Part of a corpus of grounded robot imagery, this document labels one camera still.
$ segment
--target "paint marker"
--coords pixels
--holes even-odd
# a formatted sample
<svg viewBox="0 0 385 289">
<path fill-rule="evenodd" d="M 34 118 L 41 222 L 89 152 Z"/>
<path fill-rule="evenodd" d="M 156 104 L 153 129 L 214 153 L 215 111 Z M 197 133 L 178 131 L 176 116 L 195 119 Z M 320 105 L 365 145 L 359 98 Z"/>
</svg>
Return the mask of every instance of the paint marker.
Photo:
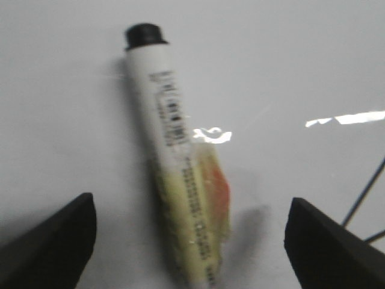
<svg viewBox="0 0 385 289">
<path fill-rule="evenodd" d="M 191 143 L 170 45 L 158 26 L 126 32 L 126 62 L 139 102 L 178 267 L 193 289 L 216 288 L 220 238 L 199 153 Z"/>
</svg>

